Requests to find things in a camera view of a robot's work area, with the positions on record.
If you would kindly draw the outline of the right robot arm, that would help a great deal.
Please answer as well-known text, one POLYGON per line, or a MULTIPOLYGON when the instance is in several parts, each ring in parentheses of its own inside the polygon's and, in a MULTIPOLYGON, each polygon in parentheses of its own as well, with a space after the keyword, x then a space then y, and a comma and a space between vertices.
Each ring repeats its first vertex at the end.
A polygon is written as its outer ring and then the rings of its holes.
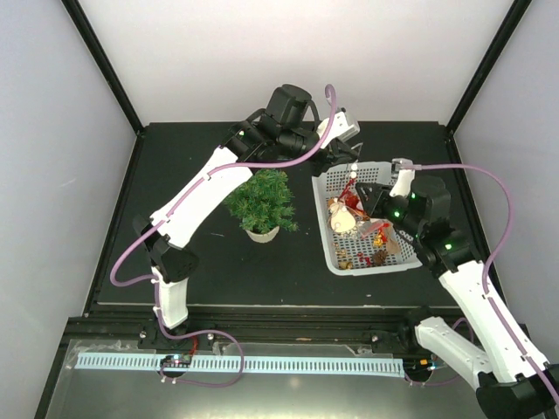
POLYGON ((558 366, 514 320, 467 236, 450 221, 451 195, 434 176, 393 186, 359 182, 365 213, 411 237, 421 264, 458 304, 479 342, 431 316, 397 329, 399 346, 436 354, 473 389, 488 418, 531 418, 558 405, 558 366))

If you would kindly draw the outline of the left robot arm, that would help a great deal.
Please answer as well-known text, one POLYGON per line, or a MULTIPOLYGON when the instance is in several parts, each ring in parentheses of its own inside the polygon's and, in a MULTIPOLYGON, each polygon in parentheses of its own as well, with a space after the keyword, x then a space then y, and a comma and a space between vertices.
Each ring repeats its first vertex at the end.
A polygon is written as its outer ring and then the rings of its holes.
POLYGON ((346 162, 357 153, 347 146, 360 131, 359 124, 336 103, 335 89, 327 86, 331 106, 327 118, 315 117, 306 128, 306 113, 317 114, 310 93, 297 86, 277 87, 266 107, 233 124, 194 178, 135 230, 148 253, 150 282, 155 287, 155 307, 161 321, 156 337, 168 348, 187 339, 186 295, 188 279, 198 258, 188 244, 203 221, 237 187, 269 168, 287 168, 311 162, 315 175, 346 162))

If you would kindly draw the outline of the small green christmas tree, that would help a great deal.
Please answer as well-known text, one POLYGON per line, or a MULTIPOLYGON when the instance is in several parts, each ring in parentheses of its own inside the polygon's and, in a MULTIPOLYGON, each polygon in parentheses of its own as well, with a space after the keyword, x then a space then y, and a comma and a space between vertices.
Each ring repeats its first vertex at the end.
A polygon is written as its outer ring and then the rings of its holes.
POLYGON ((234 189, 224 200, 239 227, 258 244, 270 243, 280 232, 295 232, 293 192, 288 176, 279 169, 261 169, 234 189))

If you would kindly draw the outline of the white perforated plastic basket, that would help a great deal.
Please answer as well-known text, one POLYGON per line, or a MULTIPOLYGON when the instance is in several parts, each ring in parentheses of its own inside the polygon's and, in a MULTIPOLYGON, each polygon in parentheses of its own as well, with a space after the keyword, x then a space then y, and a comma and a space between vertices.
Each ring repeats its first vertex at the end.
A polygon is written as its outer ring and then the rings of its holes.
POLYGON ((416 253, 407 236, 400 237, 392 224, 386 219, 370 218, 355 192, 357 182, 375 182, 392 186, 391 164, 389 162, 358 162, 342 164, 329 169, 326 173, 312 180, 315 207, 319 221, 321 242, 327 268, 337 276, 366 276, 392 272, 407 271, 420 266, 416 253), (349 207, 356 219, 354 229, 342 234, 335 233, 329 225, 328 204, 333 198, 349 207), (390 227, 379 230, 376 234, 361 239, 360 227, 367 222, 383 220, 390 227), (382 266, 372 264, 376 251, 386 250, 389 256, 382 266), (341 270, 340 261, 352 261, 352 270, 341 270))

